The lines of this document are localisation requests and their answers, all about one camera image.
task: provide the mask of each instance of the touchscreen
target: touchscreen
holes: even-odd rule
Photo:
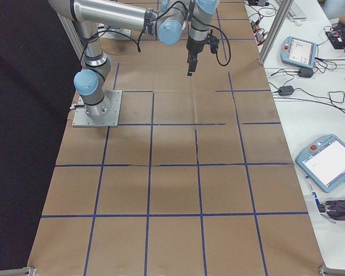
[[[289,59],[294,62],[309,64],[312,56],[312,43],[293,39]]]
[[[334,139],[303,164],[328,187],[345,173],[345,147]]]

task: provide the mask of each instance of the robotic arm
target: robotic arm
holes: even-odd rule
[[[110,98],[102,86],[111,69],[108,56],[102,51],[97,23],[118,26],[157,36],[166,45],[175,44],[182,33],[184,20],[191,21],[188,50],[188,76],[196,70],[197,56],[205,44],[216,50],[218,39],[208,32],[219,0],[162,0],[162,11],[141,8],[110,0],[48,0],[63,17],[74,21],[84,46],[86,69],[77,73],[74,84],[85,104],[89,117],[97,118],[110,108]]]

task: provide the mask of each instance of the desk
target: desk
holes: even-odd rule
[[[270,52],[264,63],[269,82],[276,86],[282,86],[290,76],[278,74],[271,77],[270,75],[280,68],[287,70],[294,68],[283,64],[279,57],[279,49],[286,37],[299,37],[318,44],[327,39],[323,28],[329,23],[319,4],[315,0],[297,0],[296,2],[306,13],[307,20],[303,22],[302,26],[296,26],[286,19],[274,43],[274,50]],[[249,15],[253,13],[250,7],[246,8]],[[273,19],[274,17],[264,18],[260,27],[269,30]],[[345,59],[345,52],[334,50],[328,41],[319,46],[319,57]],[[343,90],[345,92],[345,66],[340,66],[335,71],[326,71],[324,74],[316,73],[310,79],[296,76],[287,85],[292,85],[294,88],[300,87],[318,96],[327,96],[328,91]],[[292,97],[314,99],[301,91],[295,91]],[[275,104],[293,160],[304,147],[322,135],[334,133],[345,142],[345,114],[339,110],[317,103],[283,99],[276,99]],[[325,265],[333,269],[345,269],[345,221],[332,224],[321,217],[314,198],[310,195],[310,189],[305,181],[305,173],[298,167],[296,167],[296,172]],[[322,192],[316,185],[313,185],[313,188],[321,202],[345,198],[345,183],[328,194]]]
[[[278,8],[275,0],[270,0],[270,3]],[[288,36],[299,37],[304,40],[315,42],[316,44],[320,44],[327,40],[327,36],[325,35],[323,28],[330,26],[330,23],[317,1],[296,0],[296,3],[307,15],[307,20],[303,21],[301,26],[296,26],[295,23],[291,22],[288,18],[285,19],[275,40],[273,51],[269,53],[267,60],[264,63],[265,68],[294,68],[291,65],[283,64],[279,56],[281,45]],[[246,6],[246,8],[249,15],[254,13],[252,8],[248,6]],[[269,31],[273,19],[274,17],[265,17],[259,26],[266,31]],[[343,50],[335,50],[331,43],[327,41],[319,46],[318,57],[327,59],[345,59],[345,52]]]

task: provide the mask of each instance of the brown cardboard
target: brown cardboard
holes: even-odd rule
[[[36,274],[83,275],[92,218],[42,218],[28,266]]]
[[[323,261],[308,215],[260,216],[258,221],[269,275],[319,275],[315,267]]]
[[[143,275],[144,243],[145,218],[96,219],[87,275]]]
[[[148,275],[204,275],[199,217],[154,217]]]
[[[293,165],[249,166],[257,212],[306,212]]]
[[[210,275],[265,275],[253,217],[207,217],[204,223]]]
[[[99,173],[99,167],[55,168],[42,214],[92,214]]]
[[[145,214],[148,167],[105,167],[97,206],[98,214]]]
[[[110,130],[105,164],[148,165],[151,127],[121,125]]]
[[[68,121],[57,165],[70,167],[55,168],[29,261],[39,275],[318,275],[244,4],[224,1],[217,14],[232,61],[220,67],[205,47],[192,77],[186,29],[173,46],[143,36],[141,53],[131,41],[101,39],[113,61],[104,89],[124,91],[120,125]],[[85,217],[57,217],[75,214]]]

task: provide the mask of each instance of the black curtain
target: black curtain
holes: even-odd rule
[[[0,1],[0,270],[27,265],[78,68],[46,0]]]

